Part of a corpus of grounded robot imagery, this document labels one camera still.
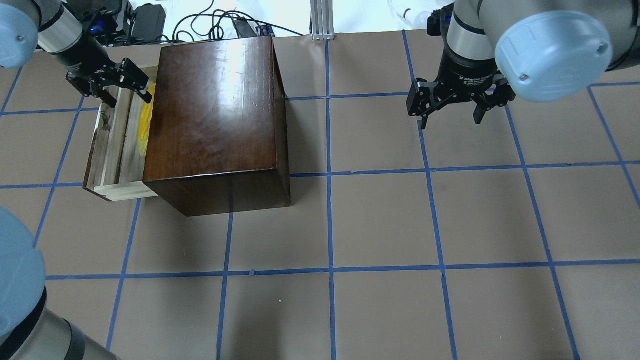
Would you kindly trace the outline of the yellow corn cob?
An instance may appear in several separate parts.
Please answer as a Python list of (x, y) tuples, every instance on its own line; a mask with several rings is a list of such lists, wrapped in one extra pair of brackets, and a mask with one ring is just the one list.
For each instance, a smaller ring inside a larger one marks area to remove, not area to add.
[(143, 102), (141, 113), (138, 118), (136, 143), (138, 154), (140, 155), (140, 157), (146, 157), (150, 137), (151, 121), (153, 119), (153, 107), (153, 100), (151, 100), (151, 102), (149, 103)]

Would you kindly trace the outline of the wooden drawer with white handle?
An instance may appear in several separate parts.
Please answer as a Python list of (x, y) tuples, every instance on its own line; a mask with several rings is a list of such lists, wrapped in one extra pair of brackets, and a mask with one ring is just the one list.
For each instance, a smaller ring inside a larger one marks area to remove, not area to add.
[(146, 157), (138, 128), (146, 103), (132, 90), (111, 86), (115, 107), (101, 104), (82, 188), (107, 202), (155, 198), (143, 182)]

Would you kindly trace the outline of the dark wooden drawer box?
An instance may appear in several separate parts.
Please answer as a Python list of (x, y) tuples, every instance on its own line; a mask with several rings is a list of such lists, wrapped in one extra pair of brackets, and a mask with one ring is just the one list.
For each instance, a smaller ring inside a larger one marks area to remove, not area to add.
[(162, 48), (142, 182), (186, 217), (290, 207), (271, 36)]

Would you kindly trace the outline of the black power adapter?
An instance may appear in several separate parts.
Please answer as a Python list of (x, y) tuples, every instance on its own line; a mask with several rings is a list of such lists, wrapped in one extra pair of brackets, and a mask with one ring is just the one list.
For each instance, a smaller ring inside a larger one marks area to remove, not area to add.
[(160, 4), (144, 4), (134, 10), (130, 36), (135, 41), (153, 43), (163, 35), (166, 11)]

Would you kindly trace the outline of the aluminium frame post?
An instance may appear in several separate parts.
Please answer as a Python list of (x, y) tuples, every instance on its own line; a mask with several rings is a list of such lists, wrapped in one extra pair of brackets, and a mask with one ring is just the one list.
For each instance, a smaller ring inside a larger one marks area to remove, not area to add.
[(310, 1), (310, 36), (313, 41), (333, 41), (334, 28), (333, 0)]

